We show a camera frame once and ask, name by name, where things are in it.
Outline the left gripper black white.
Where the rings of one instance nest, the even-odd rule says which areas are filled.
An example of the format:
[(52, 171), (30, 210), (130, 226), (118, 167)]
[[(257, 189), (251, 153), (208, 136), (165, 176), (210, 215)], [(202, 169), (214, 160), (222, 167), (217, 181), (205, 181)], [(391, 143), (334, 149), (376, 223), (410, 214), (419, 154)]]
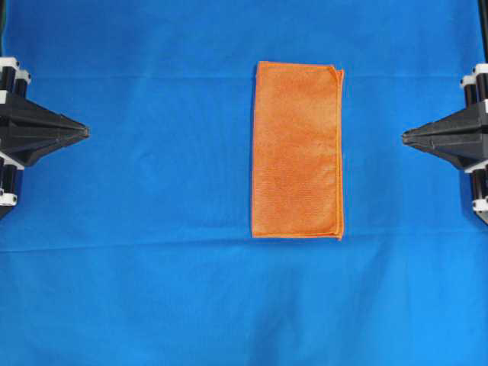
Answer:
[(1, 57), (1, 218), (19, 203), (24, 169), (58, 149), (89, 138), (89, 129), (25, 98), (31, 75)]

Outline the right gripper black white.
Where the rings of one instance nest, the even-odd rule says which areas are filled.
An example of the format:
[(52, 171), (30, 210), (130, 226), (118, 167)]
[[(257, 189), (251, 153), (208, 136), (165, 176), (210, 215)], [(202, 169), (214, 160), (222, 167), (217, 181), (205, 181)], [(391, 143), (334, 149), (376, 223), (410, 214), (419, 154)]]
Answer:
[(487, 223), (487, 64), (461, 80), (467, 106), (454, 114), (402, 134), (403, 144), (450, 162), (470, 178), (474, 214)]

